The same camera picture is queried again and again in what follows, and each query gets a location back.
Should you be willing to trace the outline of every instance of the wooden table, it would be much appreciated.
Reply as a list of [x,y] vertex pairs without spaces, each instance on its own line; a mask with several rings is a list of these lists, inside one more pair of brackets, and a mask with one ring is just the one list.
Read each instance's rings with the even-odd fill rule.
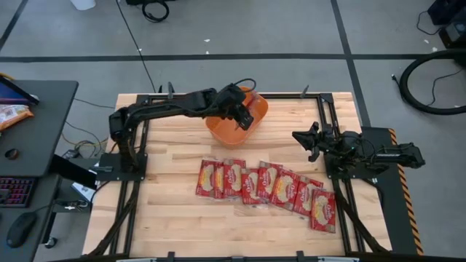
[[[134,103],[136,96],[119,95],[116,107]],[[352,94],[336,92],[333,98],[341,131],[360,132]],[[199,118],[175,116],[150,122],[146,149],[149,163],[138,199],[131,257],[166,257],[169,251],[175,251],[177,257],[295,256],[297,250],[305,255],[344,254],[338,221],[336,234],[313,231],[309,221],[279,207],[257,208],[240,200],[218,201],[194,195],[204,156],[238,157],[249,167],[257,167],[259,160],[280,163],[333,190],[323,158],[308,162],[309,152],[291,137],[292,131],[308,130],[313,121],[319,121],[317,103],[307,99],[268,102],[263,122],[236,150],[223,148]],[[379,243],[390,249],[376,189],[360,180],[352,185],[360,219]],[[114,222],[119,188],[120,182],[111,182],[98,192],[83,253],[93,250]],[[356,250],[349,218],[347,222],[352,249]],[[125,225],[122,228],[120,232],[126,232]],[[123,239],[120,233],[119,252]]]

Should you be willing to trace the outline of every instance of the snack package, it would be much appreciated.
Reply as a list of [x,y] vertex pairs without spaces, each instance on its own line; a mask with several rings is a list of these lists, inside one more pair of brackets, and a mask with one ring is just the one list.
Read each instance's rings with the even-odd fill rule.
[[264,201],[257,196],[258,168],[242,168],[242,203],[245,205],[262,204]]
[[299,175],[291,170],[282,168],[278,178],[275,180],[270,202],[278,207],[293,211],[298,185]]
[[261,161],[259,163],[259,178],[257,185],[257,196],[262,199],[268,200],[272,189],[274,188],[275,178],[282,169],[281,164],[272,164]]
[[312,191],[311,229],[335,233],[335,193]]
[[216,162],[213,175],[213,198],[223,199],[224,196],[224,163]]
[[241,197],[241,169],[246,161],[241,159],[224,160],[224,195],[225,197]]
[[28,106],[24,105],[0,105],[0,131],[18,123],[19,121],[34,116]]
[[296,195],[293,211],[307,217],[310,216],[312,190],[322,187],[322,182],[301,176],[299,178],[298,194]]
[[197,181],[196,195],[203,197],[213,197],[213,174],[218,161],[203,159]]

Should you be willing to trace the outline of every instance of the orange bowl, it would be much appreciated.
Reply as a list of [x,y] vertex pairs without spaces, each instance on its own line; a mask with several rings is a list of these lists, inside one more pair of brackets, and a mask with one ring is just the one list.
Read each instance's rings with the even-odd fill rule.
[[[242,90],[250,89],[249,87],[240,88]],[[235,120],[222,120],[216,116],[206,117],[205,120],[205,125],[207,125],[213,137],[228,148],[234,148],[243,144],[262,121],[267,110],[269,110],[267,100],[254,91],[246,93],[246,99],[242,104],[248,107],[251,116],[254,117],[254,121],[248,130],[242,130]]]

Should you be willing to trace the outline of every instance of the gray floor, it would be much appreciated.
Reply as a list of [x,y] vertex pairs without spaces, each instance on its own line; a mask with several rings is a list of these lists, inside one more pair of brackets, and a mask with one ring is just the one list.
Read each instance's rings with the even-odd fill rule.
[[[416,27],[419,12],[433,0],[338,0],[353,54],[427,54],[443,49],[438,36]],[[20,0],[0,1],[0,34]],[[70,1],[29,0],[0,57],[58,57],[137,55],[113,0],[97,0],[94,9],[78,12]],[[147,22],[141,11],[122,1],[123,12],[144,55],[315,53],[341,54],[343,49],[329,0],[178,0],[160,24]],[[422,27],[434,31],[428,16]],[[466,196],[462,185],[464,116],[431,116],[408,107],[400,99],[390,74],[401,75],[407,60],[356,60],[355,66],[373,126],[393,127],[398,140],[413,141],[426,166],[407,170],[408,185],[428,255],[466,258],[464,235]],[[222,87],[243,77],[258,81],[260,91],[351,91],[345,60],[192,60],[150,61],[156,87],[168,81],[177,92]],[[436,61],[413,74],[413,92],[430,101],[437,76],[457,68]],[[0,71],[17,79],[71,79],[80,83],[77,97],[112,106],[118,93],[151,92],[141,62],[0,63]],[[466,75],[438,82],[441,106],[465,104]],[[109,109],[74,102],[68,121],[108,134]],[[92,139],[66,127],[69,140]],[[57,153],[71,146],[60,141]],[[62,241],[51,250],[40,248],[37,261],[77,257],[82,250],[88,217],[62,215],[53,233]]]

